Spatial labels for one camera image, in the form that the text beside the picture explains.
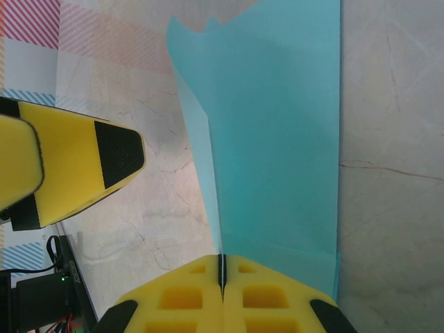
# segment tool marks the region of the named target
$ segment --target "yellow foam block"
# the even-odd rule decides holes
[[[218,256],[203,257],[127,293],[94,332],[114,320],[119,333],[325,333],[311,301],[337,309],[329,296],[243,257],[226,263],[223,296]]]
[[[222,333],[217,257],[209,255],[167,273],[119,299],[137,309],[125,332]]]
[[[224,332],[325,333],[311,300],[329,296],[243,257],[227,258]]]
[[[143,169],[106,187],[95,123],[109,122],[27,102],[19,102],[19,109],[21,118],[36,129],[42,149],[45,179],[35,192],[41,227],[105,198]]]
[[[33,193],[42,180],[42,161],[32,126],[0,115],[0,210]]]

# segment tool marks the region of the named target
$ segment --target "square hole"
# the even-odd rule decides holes
[[[247,333],[300,333],[293,318],[247,318]]]
[[[158,309],[202,309],[202,291],[197,287],[170,287],[160,298]]]
[[[256,273],[256,270],[247,266],[247,265],[239,265],[238,268],[240,273]]]
[[[205,266],[197,266],[194,267],[192,270],[190,270],[191,274],[203,274],[205,273],[206,267]]]
[[[149,323],[145,333],[196,333],[197,323]]]
[[[285,309],[289,307],[289,301],[281,287],[258,284],[244,289],[244,307]]]

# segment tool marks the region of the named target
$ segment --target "black rubber pad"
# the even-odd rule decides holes
[[[312,300],[310,305],[327,333],[357,333],[338,307],[323,300]]]
[[[136,309],[135,300],[126,300],[109,308],[92,333],[124,333]]]
[[[140,134],[134,130],[95,121],[105,188],[140,170],[145,163]]]
[[[12,230],[24,231],[40,229],[39,214],[34,194],[21,199],[9,207]]]
[[[19,102],[13,99],[5,99],[4,97],[0,97],[0,114],[20,118]]]

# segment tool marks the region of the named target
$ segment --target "blue striped fabric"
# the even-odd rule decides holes
[[[19,89],[2,89],[3,95],[11,99],[19,99],[21,101],[27,101],[31,103],[56,106],[56,97],[51,94],[43,94],[41,92],[26,92]]]
[[[82,114],[88,114],[88,112],[93,108],[94,104],[97,103],[86,99],[73,99],[66,96],[57,96],[55,103],[57,108]]]
[[[43,249],[38,242],[0,248],[0,266],[2,269],[42,269]],[[23,275],[25,274],[14,273],[11,276]]]

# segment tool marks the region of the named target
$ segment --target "light blue paper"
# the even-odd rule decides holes
[[[262,0],[167,44],[218,250],[335,297],[339,0]]]

